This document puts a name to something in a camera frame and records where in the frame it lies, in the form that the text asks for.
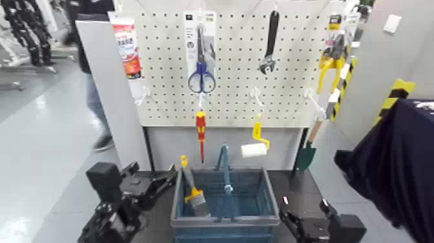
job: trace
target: navy fabric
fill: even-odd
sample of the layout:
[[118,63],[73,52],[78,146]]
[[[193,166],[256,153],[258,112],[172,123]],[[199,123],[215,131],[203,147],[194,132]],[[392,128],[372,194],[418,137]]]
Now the navy fabric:
[[432,243],[434,111],[416,108],[414,101],[427,100],[398,100],[351,153],[335,162],[394,226],[404,226],[417,242]]

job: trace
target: white pegboard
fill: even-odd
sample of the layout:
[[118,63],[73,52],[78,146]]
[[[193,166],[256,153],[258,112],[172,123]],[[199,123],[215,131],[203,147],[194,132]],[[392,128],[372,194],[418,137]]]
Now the white pegboard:
[[[141,83],[151,97],[138,107],[143,126],[194,126],[198,96],[187,86],[183,11],[199,1],[128,0],[123,15],[134,16],[138,35]],[[203,1],[217,13],[217,86],[205,97],[207,126],[251,127],[261,108],[249,95],[256,86],[265,103],[263,127],[308,127],[315,108],[303,93],[318,85],[318,62],[329,15],[341,1],[279,1],[280,21],[274,48],[274,72],[258,70],[267,46],[274,1]]]

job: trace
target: black cloth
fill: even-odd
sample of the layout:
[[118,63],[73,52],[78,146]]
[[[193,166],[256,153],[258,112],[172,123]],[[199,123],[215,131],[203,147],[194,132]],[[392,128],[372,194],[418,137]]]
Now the black cloth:
[[432,243],[434,114],[414,101],[398,100],[352,152],[338,151],[335,162],[394,226],[404,226],[417,242]]
[[78,60],[80,68],[83,72],[90,74],[89,63],[87,62],[86,54],[81,43],[80,36],[77,31],[76,20],[78,14],[105,14],[108,11],[114,11],[112,0],[67,0],[68,17],[71,25],[72,32],[75,37],[75,42],[78,47]]

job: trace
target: person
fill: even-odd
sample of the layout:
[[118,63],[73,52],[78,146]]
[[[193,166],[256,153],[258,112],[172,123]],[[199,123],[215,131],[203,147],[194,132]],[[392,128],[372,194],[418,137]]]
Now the person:
[[78,34],[76,19],[78,14],[106,14],[108,11],[114,11],[114,5],[112,0],[67,0],[68,17],[71,25],[72,35],[74,36],[74,42],[78,47],[78,60],[81,70],[87,74],[87,106],[95,114],[100,123],[103,126],[103,132],[93,146],[93,150],[96,152],[110,149],[114,146],[112,134],[110,132],[109,124],[105,117],[103,106],[99,98],[98,90],[95,86],[92,73],[86,58],[83,45]]

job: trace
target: basket handle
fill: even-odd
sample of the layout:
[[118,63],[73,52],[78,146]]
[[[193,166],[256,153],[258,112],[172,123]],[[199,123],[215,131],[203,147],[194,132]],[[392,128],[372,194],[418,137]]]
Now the basket handle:
[[229,164],[228,164],[228,159],[227,159],[227,148],[228,146],[226,144],[222,145],[222,148],[220,149],[220,155],[218,157],[218,163],[216,168],[214,169],[215,171],[219,171],[220,170],[220,164],[222,164],[223,161],[223,179],[225,182],[225,200],[223,202],[223,204],[225,205],[221,205],[220,206],[220,216],[217,218],[217,220],[215,222],[221,222],[222,218],[223,218],[223,209],[226,206],[227,208],[229,208],[229,216],[231,218],[231,222],[236,222],[236,219],[234,217],[234,210],[233,210],[233,204],[232,204],[232,191],[234,191],[234,188],[231,185],[231,179],[229,178]]

